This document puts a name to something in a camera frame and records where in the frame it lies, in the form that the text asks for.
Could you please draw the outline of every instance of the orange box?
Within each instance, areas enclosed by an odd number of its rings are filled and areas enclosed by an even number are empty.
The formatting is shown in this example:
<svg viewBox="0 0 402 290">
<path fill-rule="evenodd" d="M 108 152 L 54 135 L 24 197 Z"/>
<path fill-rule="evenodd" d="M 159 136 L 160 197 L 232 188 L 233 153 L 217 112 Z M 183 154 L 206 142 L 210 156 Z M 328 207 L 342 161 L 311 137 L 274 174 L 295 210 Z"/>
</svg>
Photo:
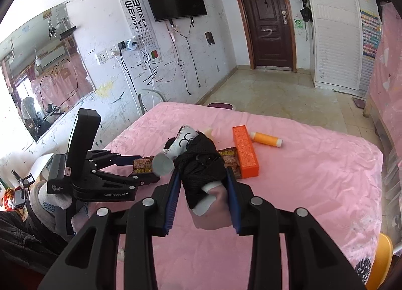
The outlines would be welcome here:
<svg viewBox="0 0 402 290">
<path fill-rule="evenodd" d="M 233 127 L 232 129 L 242 178 L 258 176 L 260 166 L 258 165 L 257 156 L 246 126 L 241 125 L 239 127 Z"/>
</svg>

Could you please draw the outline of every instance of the black knitted fabric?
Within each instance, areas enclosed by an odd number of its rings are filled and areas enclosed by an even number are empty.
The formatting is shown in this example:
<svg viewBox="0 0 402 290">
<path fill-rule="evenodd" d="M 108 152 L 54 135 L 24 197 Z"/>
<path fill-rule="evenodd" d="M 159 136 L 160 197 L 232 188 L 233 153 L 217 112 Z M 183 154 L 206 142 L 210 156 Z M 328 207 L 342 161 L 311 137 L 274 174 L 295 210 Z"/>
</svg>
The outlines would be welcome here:
<svg viewBox="0 0 402 290">
<path fill-rule="evenodd" d="M 186 149 L 174 160 L 174 166 L 180 173 L 187 203 L 192 210 L 207 195 L 202 187 L 212 181 L 222 181 L 226 170 L 214 142 L 205 134 L 198 132 Z"/>
</svg>

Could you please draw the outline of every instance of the door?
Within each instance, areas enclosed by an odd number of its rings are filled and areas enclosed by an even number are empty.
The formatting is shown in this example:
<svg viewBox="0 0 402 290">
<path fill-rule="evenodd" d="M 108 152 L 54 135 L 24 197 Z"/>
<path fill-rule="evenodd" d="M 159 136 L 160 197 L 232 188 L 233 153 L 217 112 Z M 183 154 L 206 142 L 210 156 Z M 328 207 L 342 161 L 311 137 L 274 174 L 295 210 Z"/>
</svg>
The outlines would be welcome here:
<svg viewBox="0 0 402 290">
<path fill-rule="evenodd" d="M 256 66 L 293 68 L 291 26 L 285 0 L 242 0 Z"/>
</svg>

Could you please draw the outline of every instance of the yellow stain on wall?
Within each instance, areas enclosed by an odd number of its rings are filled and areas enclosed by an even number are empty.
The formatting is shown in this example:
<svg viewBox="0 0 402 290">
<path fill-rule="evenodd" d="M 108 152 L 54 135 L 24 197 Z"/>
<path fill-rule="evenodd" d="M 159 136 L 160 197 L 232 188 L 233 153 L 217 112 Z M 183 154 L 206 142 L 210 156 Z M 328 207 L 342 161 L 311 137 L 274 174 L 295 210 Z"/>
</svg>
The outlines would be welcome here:
<svg viewBox="0 0 402 290">
<path fill-rule="evenodd" d="M 98 89 L 96 89 L 95 93 L 102 99 L 108 98 L 112 88 L 113 88 L 113 81 L 110 80 L 105 84 L 101 85 Z"/>
</svg>

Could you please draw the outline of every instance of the floor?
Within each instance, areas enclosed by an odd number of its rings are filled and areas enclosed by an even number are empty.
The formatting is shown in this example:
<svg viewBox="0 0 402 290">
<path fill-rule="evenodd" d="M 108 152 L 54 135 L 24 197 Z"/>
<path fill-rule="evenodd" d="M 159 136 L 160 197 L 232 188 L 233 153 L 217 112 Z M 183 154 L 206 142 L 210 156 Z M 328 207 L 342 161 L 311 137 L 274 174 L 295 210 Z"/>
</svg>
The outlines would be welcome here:
<svg viewBox="0 0 402 290">
<path fill-rule="evenodd" d="M 351 95 L 314 88 L 310 74 L 277 70 L 238 70 L 204 103 L 230 103 L 237 111 L 290 118 L 301 123 L 362 137 L 383 146 L 375 134 L 371 118 L 363 117 Z M 387 232 L 389 219 L 383 196 L 382 229 Z"/>
</svg>

